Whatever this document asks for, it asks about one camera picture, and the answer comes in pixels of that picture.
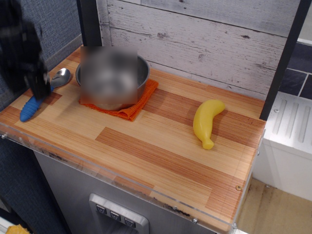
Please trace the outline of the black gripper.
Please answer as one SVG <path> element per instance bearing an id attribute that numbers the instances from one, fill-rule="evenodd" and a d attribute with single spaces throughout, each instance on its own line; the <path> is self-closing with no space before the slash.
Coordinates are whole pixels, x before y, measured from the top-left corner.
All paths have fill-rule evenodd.
<path id="1" fill-rule="evenodd" d="M 34 24 L 23 18 L 17 0 L 0 2 L 0 74 L 13 92 L 29 86 L 35 99 L 51 93 L 47 67 Z"/>

